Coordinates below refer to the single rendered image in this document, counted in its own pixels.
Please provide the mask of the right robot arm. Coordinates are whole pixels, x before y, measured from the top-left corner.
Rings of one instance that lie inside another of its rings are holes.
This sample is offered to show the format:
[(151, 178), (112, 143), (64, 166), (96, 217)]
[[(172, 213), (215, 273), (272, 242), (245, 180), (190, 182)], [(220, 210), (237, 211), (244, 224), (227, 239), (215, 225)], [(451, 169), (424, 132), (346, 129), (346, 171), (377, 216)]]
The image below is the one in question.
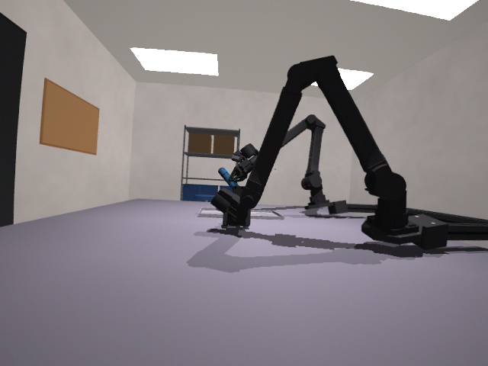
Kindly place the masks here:
[[(292, 139), (294, 139), (300, 133), (305, 131), (305, 129), (311, 130), (312, 132), (307, 171), (305, 177), (301, 181), (301, 186), (303, 189), (311, 190), (310, 203), (308, 203), (308, 206), (314, 204), (329, 203), (329, 200), (326, 200), (326, 197), (323, 194), (322, 179), (320, 177), (320, 172), (319, 172), (319, 156), (320, 156), (323, 130), (325, 128), (326, 125), (321, 120), (319, 120), (314, 114), (310, 114), (308, 118), (306, 117), (300, 123), (298, 123), (296, 126), (291, 128), (287, 132), (286, 137), (284, 138), (284, 142), (281, 146), (281, 148), (285, 146)], [(237, 150), (233, 154), (232, 160), (235, 162), (240, 162), (242, 166), (245, 168), (250, 163), (252, 163), (251, 165), (254, 165), (257, 156), (258, 156), (258, 150), (251, 143), (249, 143), (248, 145), (244, 146), (240, 151)], [(250, 157), (251, 159), (249, 159)]]

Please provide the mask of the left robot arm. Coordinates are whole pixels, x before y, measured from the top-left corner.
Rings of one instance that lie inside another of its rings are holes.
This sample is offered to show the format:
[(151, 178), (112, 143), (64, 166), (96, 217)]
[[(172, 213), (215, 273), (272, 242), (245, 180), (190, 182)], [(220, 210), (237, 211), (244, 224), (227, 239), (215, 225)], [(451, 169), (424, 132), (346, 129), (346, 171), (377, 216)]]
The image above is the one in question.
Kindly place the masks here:
[(336, 66), (337, 63), (334, 56), (326, 56), (300, 62), (289, 68), (285, 89), (282, 88), (279, 102), (246, 186), (233, 186), (233, 192), (222, 188), (210, 202), (221, 212), (228, 212), (228, 216), (234, 223), (244, 221), (248, 216), (248, 210), (254, 208), (261, 199), (300, 103), (302, 97), (300, 92), (316, 82), (352, 145), (361, 167), (366, 172), (365, 190), (379, 197), (375, 218), (374, 215), (367, 216), (367, 221), (391, 236), (419, 231), (419, 225), (408, 220), (406, 181), (401, 175), (391, 171), (345, 86)]

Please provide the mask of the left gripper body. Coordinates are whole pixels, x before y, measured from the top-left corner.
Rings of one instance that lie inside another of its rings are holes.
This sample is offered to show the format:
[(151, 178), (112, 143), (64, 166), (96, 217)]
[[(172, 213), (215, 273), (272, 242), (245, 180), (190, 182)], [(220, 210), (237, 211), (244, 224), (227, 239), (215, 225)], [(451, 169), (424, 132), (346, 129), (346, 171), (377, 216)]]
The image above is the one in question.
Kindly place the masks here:
[(242, 223), (234, 223), (230, 216), (228, 216), (228, 212), (223, 214), (223, 225), (231, 225), (231, 226), (250, 226), (250, 218), (251, 218), (251, 209), (248, 210), (248, 216)]

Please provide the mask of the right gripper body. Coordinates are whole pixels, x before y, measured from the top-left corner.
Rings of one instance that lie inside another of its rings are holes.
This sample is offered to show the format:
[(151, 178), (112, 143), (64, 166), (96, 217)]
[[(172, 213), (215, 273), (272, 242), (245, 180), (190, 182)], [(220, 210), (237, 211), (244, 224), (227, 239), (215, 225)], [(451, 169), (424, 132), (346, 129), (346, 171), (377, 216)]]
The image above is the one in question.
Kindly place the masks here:
[[(239, 163), (239, 165), (238, 165), (239, 168), (236, 166), (239, 170), (241, 169), (240, 171), (244, 175), (244, 177), (242, 177), (244, 180), (247, 178), (247, 175), (252, 171), (253, 165), (251, 165), (251, 164), (252, 163), (247, 165), (245, 168), (242, 166), (241, 163)], [(247, 172), (246, 172), (246, 170), (247, 170)]]

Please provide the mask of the white shallow rectangular tray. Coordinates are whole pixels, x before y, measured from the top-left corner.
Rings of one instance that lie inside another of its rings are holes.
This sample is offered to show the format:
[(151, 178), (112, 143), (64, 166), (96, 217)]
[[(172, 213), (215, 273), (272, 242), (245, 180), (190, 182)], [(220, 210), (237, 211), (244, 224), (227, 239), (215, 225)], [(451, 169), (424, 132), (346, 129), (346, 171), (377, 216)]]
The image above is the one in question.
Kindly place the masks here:
[[(219, 217), (223, 213), (217, 208), (201, 208), (198, 217)], [(284, 216), (273, 210), (251, 210), (251, 219), (284, 220)]]

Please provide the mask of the blue electric screwdriver barrel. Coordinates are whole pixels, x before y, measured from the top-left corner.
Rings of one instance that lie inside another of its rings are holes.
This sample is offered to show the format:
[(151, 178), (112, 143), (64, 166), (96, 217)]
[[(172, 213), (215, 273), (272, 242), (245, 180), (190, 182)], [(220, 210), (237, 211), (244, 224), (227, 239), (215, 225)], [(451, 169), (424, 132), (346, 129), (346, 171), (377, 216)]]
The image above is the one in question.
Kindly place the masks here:
[(230, 177), (230, 174), (225, 168), (220, 168), (218, 170), (219, 174), (223, 177), (223, 179), (226, 181), (226, 183), (233, 189), (233, 186), (239, 186), (235, 180), (229, 181), (228, 178)]

